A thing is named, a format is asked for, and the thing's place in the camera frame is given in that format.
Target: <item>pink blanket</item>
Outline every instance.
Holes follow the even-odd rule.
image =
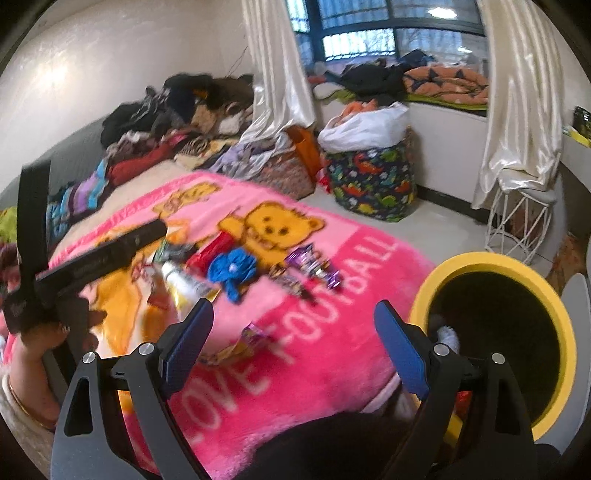
[[[159,215],[169,233],[181,240],[197,241],[220,229],[242,228],[241,242],[261,248],[269,261],[290,249],[286,242],[292,247],[314,242],[343,275],[338,292],[308,281],[314,304],[287,295],[267,278],[253,284],[238,306],[224,294],[215,301],[208,351],[230,344],[251,322],[266,331],[271,341],[253,358],[228,367],[196,365],[184,390],[170,402],[184,435],[213,479],[231,478],[257,445],[291,426],[363,409],[392,380],[394,369],[375,332],[373,310],[377,302],[388,299],[406,317],[432,269],[416,250],[380,231],[268,189],[193,173],[131,203],[67,248],[54,264],[91,248],[106,235]],[[265,233],[282,221],[293,225],[293,231],[282,234],[287,240],[276,238],[275,232]],[[272,228],[265,230],[264,225]],[[86,294],[92,299],[99,288],[92,286]],[[145,291],[137,288],[142,299],[128,314],[140,318]],[[143,321],[148,322],[149,315]],[[146,329],[150,326],[142,330],[136,325],[128,351],[141,343],[140,332]],[[105,356],[111,350],[101,340],[99,353]],[[133,415],[126,420],[142,466],[154,469],[137,421]]]

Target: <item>yellow bucket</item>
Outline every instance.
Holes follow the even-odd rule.
[[[427,277],[409,322],[429,334],[433,313],[456,330],[463,356],[499,352],[507,358],[532,418],[534,440],[541,438],[564,409],[577,362],[569,315],[548,282],[510,257],[459,255]],[[446,441],[455,443],[461,429],[461,419],[452,415]]]

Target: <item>orange bag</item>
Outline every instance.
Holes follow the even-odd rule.
[[[298,126],[289,127],[286,132],[295,145],[298,157],[306,166],[310,179],[316,184],[316,174],[322,166],[320,165],[320,152],[314,134],[310,130]]]

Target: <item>white wall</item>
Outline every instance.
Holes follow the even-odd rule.
[[[21,46],[29,43],[33,38],[53,27],[56,23],[61,22],[65,18],[82,12],[84,9],[101,3],[103,0],[57,0],[52,4],[41,18],[29,30],[27,36],[23,39]]]
[[[246,28],[242,14],[241,0],[211,0],[214,3],[216,29],[222,51],[223,74],[232,71],[232,76],[239,77],[253,73],[253,64],[248,45]]]
[[[575,107],[581,106],[591,111],[591,82],[562,34],[554,25],[552,25],[552,29],[563,72],[563,122],[565,125],[572,125]],[[570,162],[577,160],[584,161],[586,159],[569,159]],[[582,239],[585,239],[591,231],[588,207],[591,202],[591,193],[583,183],[568,168],[560,166],[554,189],[558,201],[554,205],[553,218],[546,240],[539,251],[542,257],[550,261],[554,259],[568,231]]]
[[[471,203],[488,118],[422,103],[409,107],[411,126],[421,140],[417,183]]]
[[[214,1],[106,0],[23,45],[0,77],[0,190],[147,85],[183,71],[224,75]]]

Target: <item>blue gripper pad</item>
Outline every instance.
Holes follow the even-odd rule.
[[[187,318],[181,323],[172,325],[181,329],[176,341],[161,364],[163,383],[160,390],[165,398],[182,390],[189,372],[195,365],[205,340],[213,327],[213,306],[207,300],[199,300]]]
[[[405,332],[409,327],[416,329],[418,327],[406,325],[390,302],[386,300],[382,300],[376,305],[374,322],[375,329],[386,347],[392,363],[396,367],[402,384],[410,393],[414,393],[419,399],[425,399],[429,393],[429,385],[427,383],[426,365],[428,350],[425,351],[424,347],[428,348],[430,344],[429,339],[422,332],[420,334],[428,343],[417,337],[420,345],[416,345],[416,347],[423,350],[425,357],[422,357],[415,345],[413,345],[415,338],[411,340]]]

